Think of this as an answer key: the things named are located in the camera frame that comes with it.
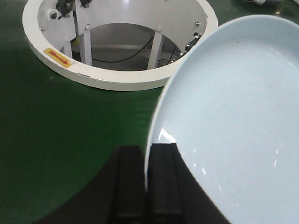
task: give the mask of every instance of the warning sticker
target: warning sticker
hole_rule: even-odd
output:
[[[65,68],[69,68],[72,66],[70,60],[64,57],[62,54],[58,53],[57,51],[51,48],[47,48],[46,50],[44,50],[44,52]]]

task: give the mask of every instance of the green surface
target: green surface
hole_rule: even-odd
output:
[[[299,7],[209,0],[219,24],[248,14],[299,23]],[[0,224],[29,224],[82,189],[117,145],[144,148],[162,88],[104,91],[48,69],[21,24],[26,0],[0,0]]]

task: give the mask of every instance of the white support post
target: white support post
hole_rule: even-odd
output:
[[[156,31],[153,45],[150,52],[148,70],[155,69],[157,67],[158,60],[160,58],[160,53],[163,46],[163,41],[164,41],[164,36]]]
[[[81,62],[87,65],[92,65],[92,48],[90,40],[90,30],[86,30],[79,36],[79,47]]]
[[[65,46],[61,49],[61,53],[65,54],[66,56],[73,58],[73,54],[71,52],[71,42],[68,41],[65,43]]]

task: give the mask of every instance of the wire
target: wire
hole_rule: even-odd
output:
[[[177,46],[174,47],[174,49],[173,49],[173,51],[172,51],[172,54],[171,54],[169,60],[167,60],[167,59],[160,59],[158,62],[160,62],[160,61],[167,61],[167,64],[166,64],[166,65],[168,65],[169,62],[171,61],[172,56],[174,55],[174,52],[176,51],[176,49],[177,49]]]
[[[174,52],[176,51],[176,48],[177,48],[177,46],[174,47],[173,52],[172,52],[167,64],[169,64],[169,62],[171,61],[172,56],[173,56]]]
[[[132,56],[128,57],[128,58],[125,58],[125,59],[122,59],[122,60],[119,60],[119,61],[103,61],[103,60],[99,60],[99,59],[94,59],[95,61],[97,62],[104,62],[104,63],[118,63],[118,62],[124,62],[126,60],[129,60],[133,57],[135,57],[136,55],[138,55],[152,40],[154,39],[154,37],[152,37],[138,52],[136,52],[135,54],[133,54]]]

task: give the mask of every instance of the white plate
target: white plate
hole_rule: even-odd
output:
[[[177,142],[233,224],[299,223],[299,26],[254,15],[197,45],[165,87],[152,143]]]

